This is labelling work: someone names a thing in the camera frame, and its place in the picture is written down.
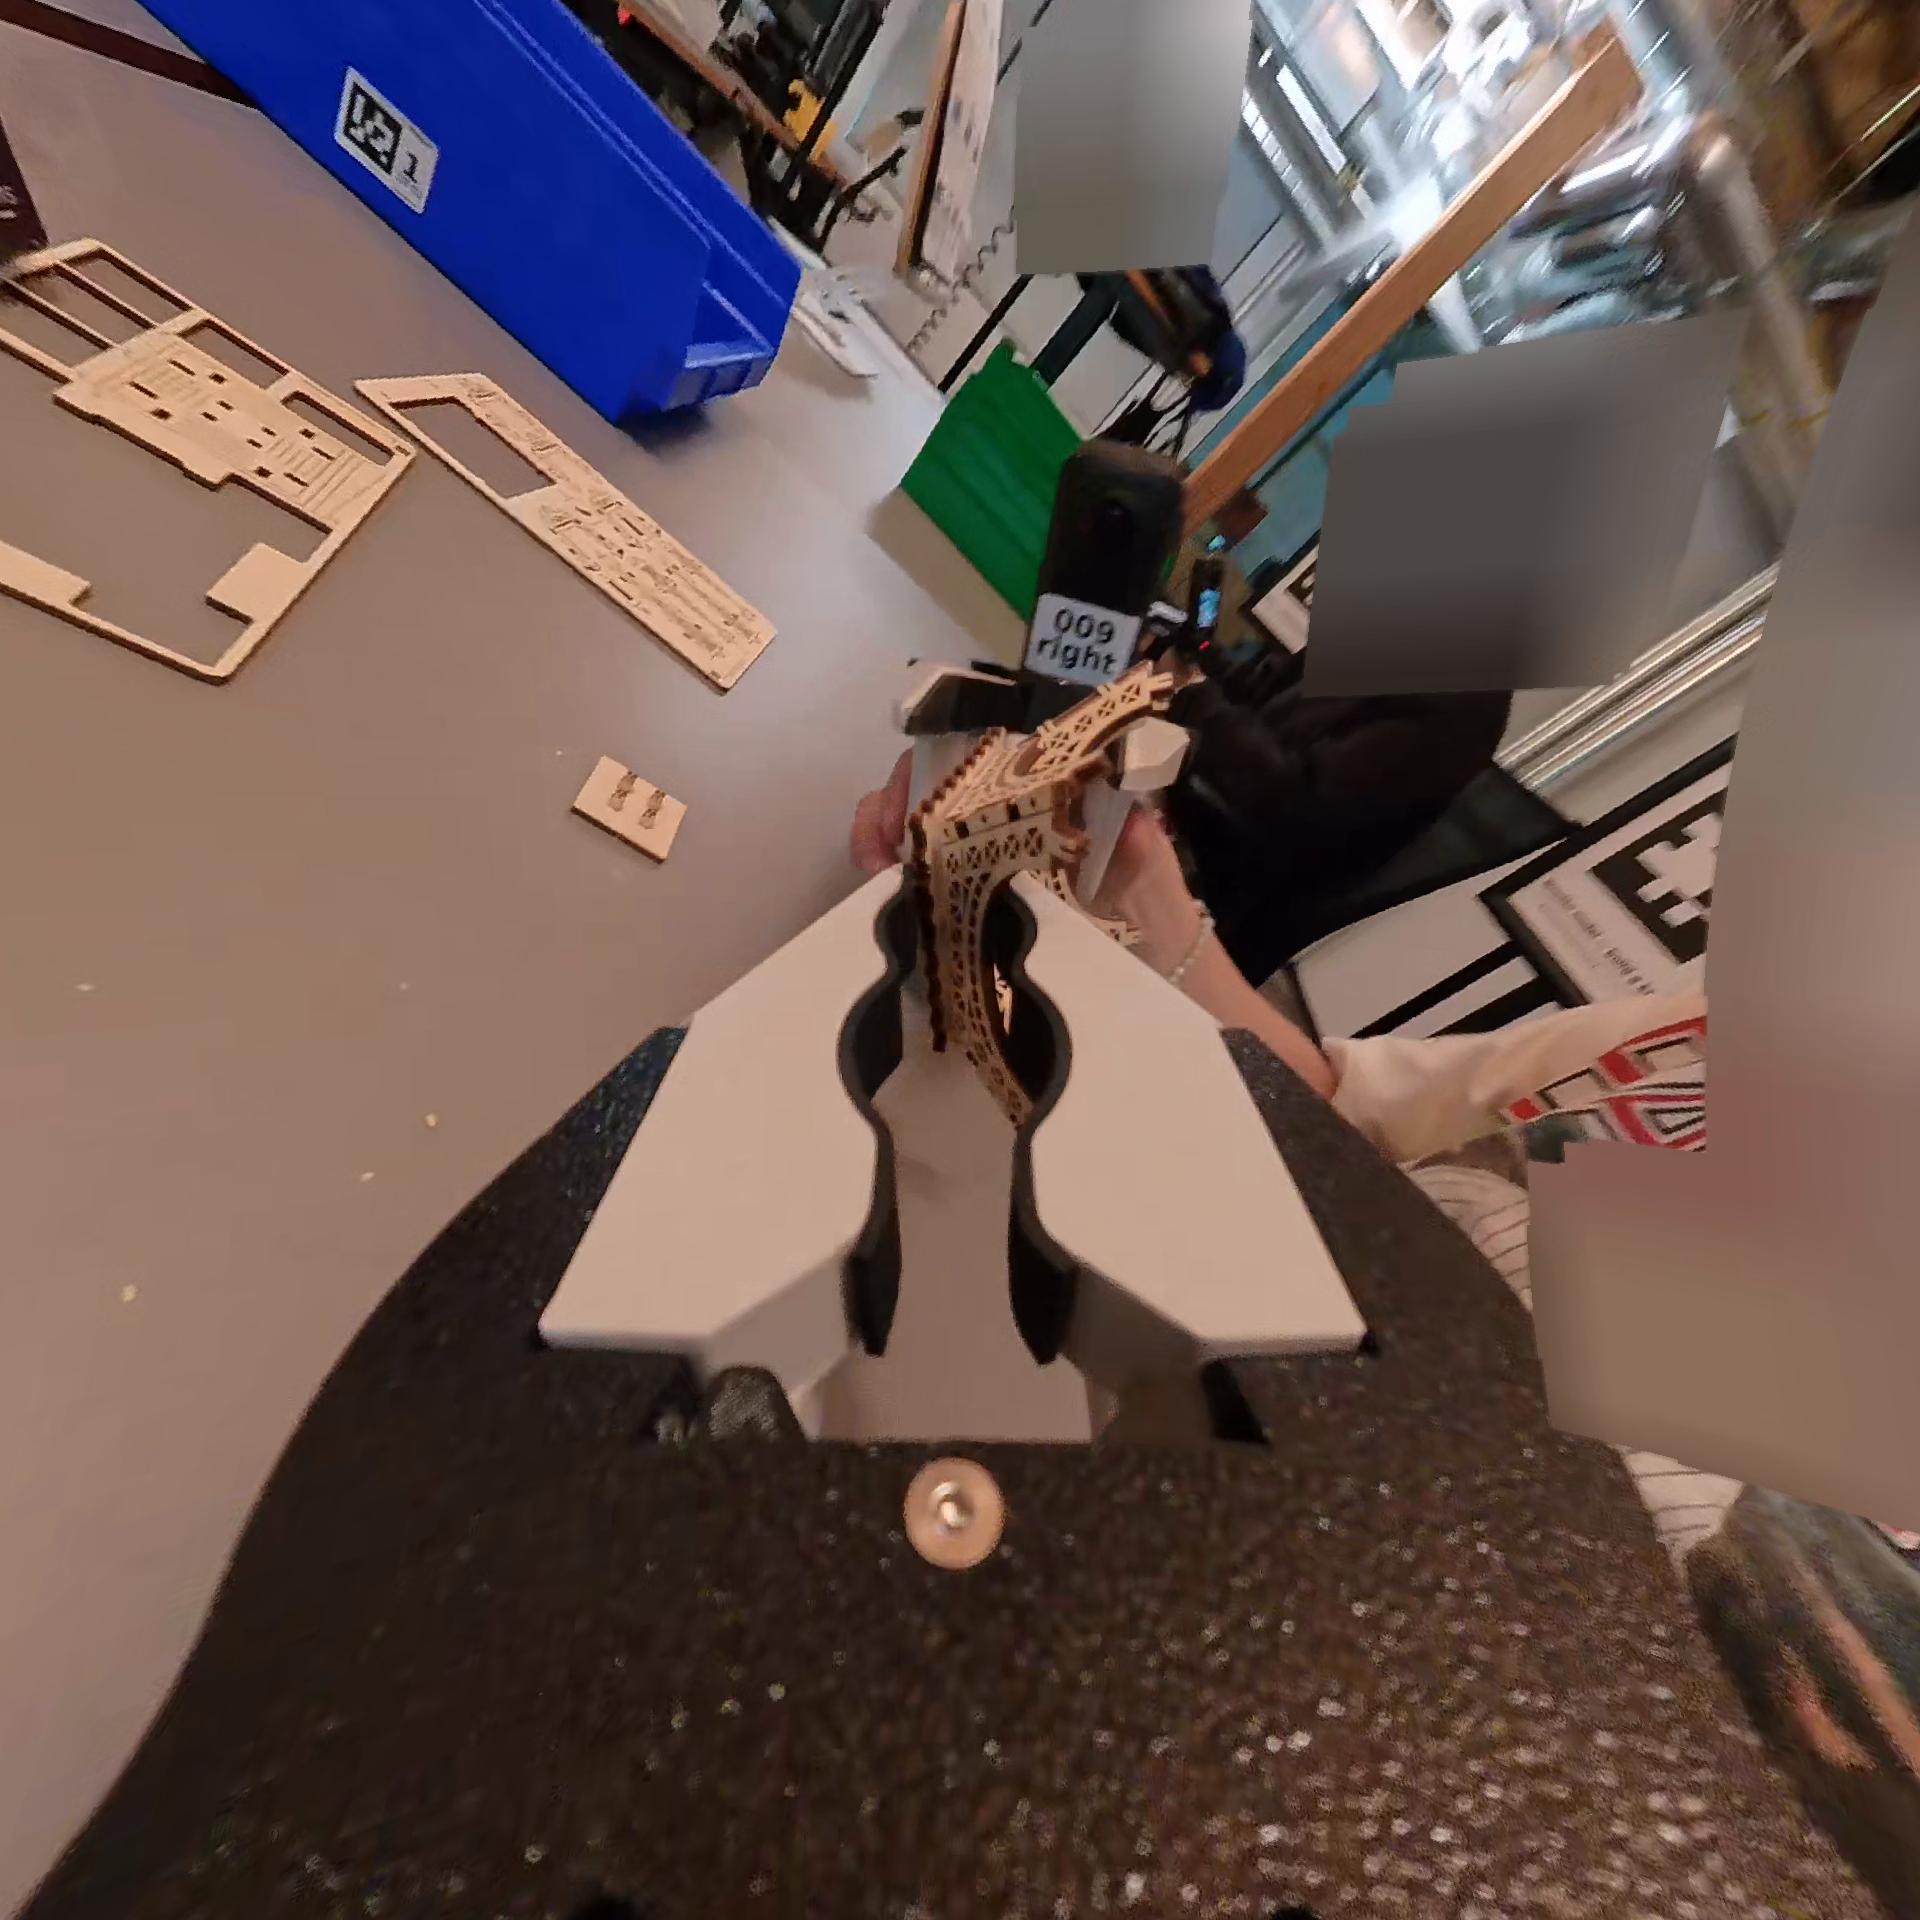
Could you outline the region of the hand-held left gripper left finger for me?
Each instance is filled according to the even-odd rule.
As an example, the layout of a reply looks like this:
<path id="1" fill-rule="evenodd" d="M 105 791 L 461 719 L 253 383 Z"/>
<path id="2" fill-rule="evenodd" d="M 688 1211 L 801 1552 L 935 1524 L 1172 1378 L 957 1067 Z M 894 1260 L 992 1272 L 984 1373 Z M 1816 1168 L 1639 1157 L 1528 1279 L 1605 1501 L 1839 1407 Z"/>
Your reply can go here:
<path id="1" fill-rule="evenodd" d="M 882 1356 L 903 1276 L 895 1144 L 917 905 L 889 869 L 709 1001 L 538 1320 L 556 1351 L 758 1370 L 804 1394 Z"/>

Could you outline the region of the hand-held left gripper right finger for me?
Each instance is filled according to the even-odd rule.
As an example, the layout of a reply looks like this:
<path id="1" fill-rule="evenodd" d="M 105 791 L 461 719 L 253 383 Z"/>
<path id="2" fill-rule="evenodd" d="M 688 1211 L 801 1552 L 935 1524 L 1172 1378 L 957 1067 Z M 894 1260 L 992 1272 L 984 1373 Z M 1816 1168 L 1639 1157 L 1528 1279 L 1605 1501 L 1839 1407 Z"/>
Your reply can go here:
<path id="1" fill-rule="evenodd" d="M 1217 1023 L 1036 877 L 997 893 L 997 972 L 1005 1416 L 1087 1419 L 1125 1387 L 1356 1356 L 1360 1308 Z"/>

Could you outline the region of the wooden tower base model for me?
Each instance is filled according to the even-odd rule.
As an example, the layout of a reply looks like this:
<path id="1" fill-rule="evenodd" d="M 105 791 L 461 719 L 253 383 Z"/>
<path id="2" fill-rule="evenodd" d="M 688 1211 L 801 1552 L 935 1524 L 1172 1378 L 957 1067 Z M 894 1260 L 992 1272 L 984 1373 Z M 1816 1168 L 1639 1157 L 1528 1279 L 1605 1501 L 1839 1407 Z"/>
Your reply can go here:
<path id="1" fill-rule="evenodd" d="M 1074 905 L 1092 847 L 1087 789 L 1119 779 L 1122 739 L 1165 714 L 1175 689 L 1172 672 L 1138 664 L 1030 737 L 993 728 L 906 816 L 932 1048 L 957 1050 L 1014 1124 L 1033 1117 L 1036 1098 L 1005 1057 L 1001 969 L 988 954 L 992 900 L 1030 873 Z"/>

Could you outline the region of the person's right forearm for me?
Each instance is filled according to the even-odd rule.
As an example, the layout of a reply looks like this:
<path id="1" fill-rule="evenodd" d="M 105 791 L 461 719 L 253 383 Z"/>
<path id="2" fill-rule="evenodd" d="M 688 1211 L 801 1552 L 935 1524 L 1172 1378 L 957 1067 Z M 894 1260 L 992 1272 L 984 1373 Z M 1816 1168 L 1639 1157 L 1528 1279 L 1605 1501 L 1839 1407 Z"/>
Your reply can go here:
<path id="1" fill-rule="evenodd" d="M 1209 939 L 1191 960 L 1181 987 L 1220 1028 L 1253 1035 L 1312 1093 L 1334 1099 L 1336 1069 L 1326 1051 L 1248 984 L 1217 943 Z"/>

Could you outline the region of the grey desk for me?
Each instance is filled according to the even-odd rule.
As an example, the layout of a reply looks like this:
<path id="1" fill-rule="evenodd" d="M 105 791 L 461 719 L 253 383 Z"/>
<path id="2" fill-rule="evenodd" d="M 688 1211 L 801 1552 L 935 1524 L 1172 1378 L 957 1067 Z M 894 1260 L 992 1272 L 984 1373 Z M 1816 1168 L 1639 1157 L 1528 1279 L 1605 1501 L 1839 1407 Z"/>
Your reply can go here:
<path id="1" fill-rule="evenodd" d="M 145 1736 L 261 1483 L 436 1233 L 655 1026 L 852 890 L 914 652 L 876 513 L 940 400 L 791 331 L 612 431 L 256 113 L 4 25 L 4 127 L 94 236 L 301 372 L 480 370 L 775 623 L 685 672 L 421 460 L 241 672 L 4 602 L 4 1915 Z M 576 819 L 600 756 L 688 816 Z"/>

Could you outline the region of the person's right hand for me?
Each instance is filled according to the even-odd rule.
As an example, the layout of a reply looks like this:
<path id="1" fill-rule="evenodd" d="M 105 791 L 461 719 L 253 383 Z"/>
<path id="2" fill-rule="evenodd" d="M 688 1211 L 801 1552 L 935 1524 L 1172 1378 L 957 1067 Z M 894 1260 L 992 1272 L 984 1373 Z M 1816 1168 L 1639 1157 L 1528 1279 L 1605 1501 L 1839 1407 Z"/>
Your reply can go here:
<path id="1" fill-rule="evenodd" d="M 869 877 L 897 860 L 914 776 L 905 749 L 887 783 L 855 805 L 850 855 Z M 1210 924 L 1188 893 L 1184 872 L 1161 819 L 1134 807 L 1094 893 L 1094 912 L 1135 936 L 1135 956 L 1165 981 L 1185 981 L 1202 956 Z"/>

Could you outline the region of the green plastic bin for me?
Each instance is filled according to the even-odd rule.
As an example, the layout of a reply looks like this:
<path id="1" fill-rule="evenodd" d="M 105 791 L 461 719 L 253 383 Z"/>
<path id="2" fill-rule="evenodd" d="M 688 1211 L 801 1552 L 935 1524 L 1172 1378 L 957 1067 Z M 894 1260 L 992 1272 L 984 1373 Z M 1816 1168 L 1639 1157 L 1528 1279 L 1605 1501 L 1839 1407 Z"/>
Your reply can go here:
<path id="1" fill-rule="evenodd" d="M 998 344 L 948 399 L 900 492 L 1007 608 L 1030 618 L 1053 499 L 1080 444 L 1047 383 Z"/>

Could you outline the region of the person's printed shirt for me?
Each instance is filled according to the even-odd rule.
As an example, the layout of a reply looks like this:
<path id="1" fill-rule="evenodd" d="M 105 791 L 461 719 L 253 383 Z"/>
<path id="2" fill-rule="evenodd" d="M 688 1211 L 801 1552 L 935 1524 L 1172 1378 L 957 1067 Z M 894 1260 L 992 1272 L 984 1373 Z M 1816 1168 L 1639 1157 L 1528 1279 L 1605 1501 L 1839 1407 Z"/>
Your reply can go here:
<path id="1" fill-rule="evenodd" d="M 1703 991 L 1496 1031 L 1328 1041 L 1333 1104 L 1532 1306 L 1520 1168 L 1586 1141 L 1704 1145 Z M 1762 1737 L 1890 1915 L 1916 1915 L 1916 1532 L 1623 1450 L 1652 1528 Z"/>

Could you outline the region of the small square wooden piece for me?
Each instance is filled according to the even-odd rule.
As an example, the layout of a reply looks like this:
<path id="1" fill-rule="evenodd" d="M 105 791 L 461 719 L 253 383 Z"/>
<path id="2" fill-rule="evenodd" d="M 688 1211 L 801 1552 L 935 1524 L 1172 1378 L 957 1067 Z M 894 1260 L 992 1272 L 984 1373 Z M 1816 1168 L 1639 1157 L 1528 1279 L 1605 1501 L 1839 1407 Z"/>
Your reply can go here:
<path id="1" fill-rule="evenodd" d="M 669 860 L 688 816 L 684 800 L 612 756 L 593 764 L 568 812 L 655 864 Z"/>

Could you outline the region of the long wooden parts sheet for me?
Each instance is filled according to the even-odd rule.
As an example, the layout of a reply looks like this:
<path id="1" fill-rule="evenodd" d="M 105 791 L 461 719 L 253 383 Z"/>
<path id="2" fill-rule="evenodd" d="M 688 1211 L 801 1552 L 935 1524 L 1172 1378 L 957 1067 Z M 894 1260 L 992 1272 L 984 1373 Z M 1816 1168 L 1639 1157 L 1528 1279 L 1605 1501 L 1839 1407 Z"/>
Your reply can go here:
<path id="1" fill-rule="evenodd" d="M 773 620 L 492 378 L 383 375 L 361 378 L 354 388 L 713 690 L 729 693 L 776 636 Z M 538 476 L 538 485 L 502 495 L 441 439 L 409 423 L 433 405 L 486 431 Z"/>

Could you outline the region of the wooden document stand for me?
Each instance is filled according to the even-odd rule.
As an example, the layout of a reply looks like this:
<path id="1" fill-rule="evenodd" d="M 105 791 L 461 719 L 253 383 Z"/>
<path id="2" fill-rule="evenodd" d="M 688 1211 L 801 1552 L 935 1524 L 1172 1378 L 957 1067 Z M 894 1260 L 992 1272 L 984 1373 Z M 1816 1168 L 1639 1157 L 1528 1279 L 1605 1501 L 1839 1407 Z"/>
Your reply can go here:
<path id="1" fill-rule="evenodd" d="M 876 36 L 828 109 L 834 183 L 801 243 L 807 273 L 928 372 L 943 280 L 924 260 L 969 4 L 879 4 Z"/>

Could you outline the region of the black white marker sign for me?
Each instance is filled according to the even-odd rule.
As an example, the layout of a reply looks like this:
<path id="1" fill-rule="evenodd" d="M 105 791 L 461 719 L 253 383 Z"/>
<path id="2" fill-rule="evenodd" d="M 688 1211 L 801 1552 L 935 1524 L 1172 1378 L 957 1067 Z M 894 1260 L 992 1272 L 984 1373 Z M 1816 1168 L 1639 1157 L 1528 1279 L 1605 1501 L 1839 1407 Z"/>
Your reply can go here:
<path id="1" fill-rule="evenodd" d="M 1727 737 L 1479 893 L 1562 1005 L 1697 993 Z"/>

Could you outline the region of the blue plastic bin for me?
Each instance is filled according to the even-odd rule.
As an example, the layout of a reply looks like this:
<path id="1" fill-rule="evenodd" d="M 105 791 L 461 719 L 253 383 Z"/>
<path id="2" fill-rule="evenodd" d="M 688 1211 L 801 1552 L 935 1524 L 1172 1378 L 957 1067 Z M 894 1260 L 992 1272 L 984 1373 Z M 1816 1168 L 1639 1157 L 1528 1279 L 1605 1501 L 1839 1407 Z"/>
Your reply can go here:
<path id="1" fill-rule="evenodd" d="M 556 3 L 150 3 L 589 408 L 769 372 L 800 263 Z"/>

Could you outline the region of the wooden puzzle frame sheet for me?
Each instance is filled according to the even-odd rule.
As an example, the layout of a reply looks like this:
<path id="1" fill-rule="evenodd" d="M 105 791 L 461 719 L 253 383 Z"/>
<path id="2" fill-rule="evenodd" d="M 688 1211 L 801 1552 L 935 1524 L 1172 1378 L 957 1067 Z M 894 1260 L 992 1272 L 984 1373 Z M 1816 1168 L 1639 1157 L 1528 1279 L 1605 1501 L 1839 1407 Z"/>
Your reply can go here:
<path id="1" fill-rule="evenodd" d="M 401 435 L 96 237 L 4 266 L 2 348 L 54 383 L 54 408 L 68 416 L 204 489 L 239 488 L 318 531 L 310 555 L 256 543 L 205 587 L 208 608 L 238 623 L 212 660 L 110 623 L 81 576 L 2 547 L 6 599 L 200 684 L 241 672 L 416 463 Z"/>

